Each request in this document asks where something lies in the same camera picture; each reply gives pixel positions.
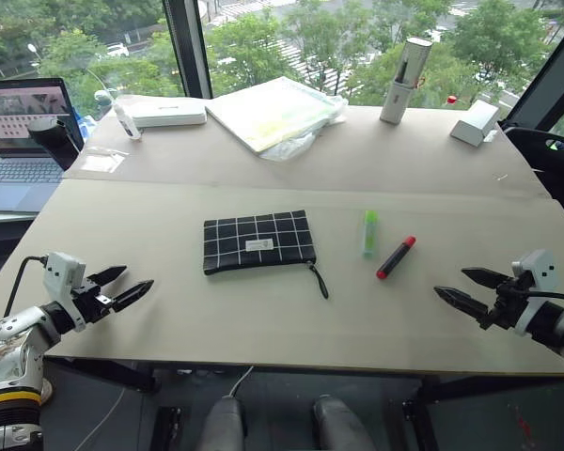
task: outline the beige tabletop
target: beige tabletop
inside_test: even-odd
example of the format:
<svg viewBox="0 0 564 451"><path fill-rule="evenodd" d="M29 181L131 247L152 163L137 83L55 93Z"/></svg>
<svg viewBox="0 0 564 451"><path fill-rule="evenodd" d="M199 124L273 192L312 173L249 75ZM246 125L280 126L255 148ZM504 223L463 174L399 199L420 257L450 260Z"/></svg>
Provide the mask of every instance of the beige tabletop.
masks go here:
<svg viewBox="0 0 564 451"><path fill-rule="evenodd" d="M145 98L133 96L128 101ZM346 122L326 127L302 156L283 163L254 155L213 117L195 126L144 130L127 137L106 116L70 179L159 181L296 190L549 197L525 159L499 131L474 148L449 133L461 111L408 109L403 121L379 120L379 107L349 106ZM81 170L100 146L130 155L110 174Z"/></svg>
<svg viewBox="0 0 564 451"><path fill-rule="evenodd" d="M305 209L330 291L304 265L202 272L206 219ZM364 210L380 214L377 256L360 255ZM418 241L389 279L375 271L406 235ZM24 256L58 250L90 272L126 264L107 292L153 278L138 303L69 333L54 355L210 363L564 374L564 362L512 331L481 330L432 291L459 288L491 304L465 266L510 272L551 249L564 292L564 212L545 198L258 190L64 180L0 272L0 316ZM47 303L30 264L14 311Z"/></svg>

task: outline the laptop screen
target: laptop screen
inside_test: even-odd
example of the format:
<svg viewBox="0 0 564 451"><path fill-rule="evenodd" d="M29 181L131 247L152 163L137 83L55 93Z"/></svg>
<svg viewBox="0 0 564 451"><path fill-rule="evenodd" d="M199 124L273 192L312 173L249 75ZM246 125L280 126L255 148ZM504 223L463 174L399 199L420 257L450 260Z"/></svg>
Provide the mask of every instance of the laptop screen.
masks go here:
<svg viewBox="0 0 564 451"><path fill-rule="evenodd" d="M27 131L27 124L41 117L61 120L76 144L83 143L62 80L0 82L0 156L46 155Z"/></svg>

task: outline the white box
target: white box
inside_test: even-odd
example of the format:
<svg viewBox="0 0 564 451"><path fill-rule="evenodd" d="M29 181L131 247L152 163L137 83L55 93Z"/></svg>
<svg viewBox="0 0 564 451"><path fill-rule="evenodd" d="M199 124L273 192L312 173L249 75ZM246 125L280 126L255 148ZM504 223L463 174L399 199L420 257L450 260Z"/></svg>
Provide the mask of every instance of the white box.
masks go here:
<svg viewBox="0 0 564 451"><path fill-rule="evenodd" d="M485 136L494 128L499 119L499 108L486 101L475 101L470 109L458 120L451 136L478 147Z"/></svg>
<svg viewBox="0 0 564 451"><path fill-rule="evenodd" d="M207 122L205 101L192 98L162 98L141 101L128 108L139 129L167 125L195 125Z"/></svg>

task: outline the laptop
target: laptop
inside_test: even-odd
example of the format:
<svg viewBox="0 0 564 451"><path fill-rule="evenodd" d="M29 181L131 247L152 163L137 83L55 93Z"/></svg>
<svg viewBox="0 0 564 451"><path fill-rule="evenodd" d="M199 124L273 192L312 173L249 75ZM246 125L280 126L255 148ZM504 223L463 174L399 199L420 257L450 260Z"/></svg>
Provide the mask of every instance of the laptop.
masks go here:
<svg viewBox="0 0 564 451"><path fill-rule="evenodd" d="M64 122L82 148L62 79L0 81L0 211L40 211L61 180L60 166L27 131L27 124L41 117Z"/></svg>

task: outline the black grid pencil case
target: black grid pencil case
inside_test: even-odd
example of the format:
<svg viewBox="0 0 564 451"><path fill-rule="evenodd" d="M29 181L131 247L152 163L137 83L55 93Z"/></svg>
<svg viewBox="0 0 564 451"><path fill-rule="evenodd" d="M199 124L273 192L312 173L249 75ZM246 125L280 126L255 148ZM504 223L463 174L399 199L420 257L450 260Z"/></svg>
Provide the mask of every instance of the black grid pencil case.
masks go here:
<svg viewBox="0 0 564 451"><path fill-rule="evenodd" d="M318 277L321 292L328 297L315 268L316 252L304 210L215 219L204 223L203 271L305 263Z"/></svg>

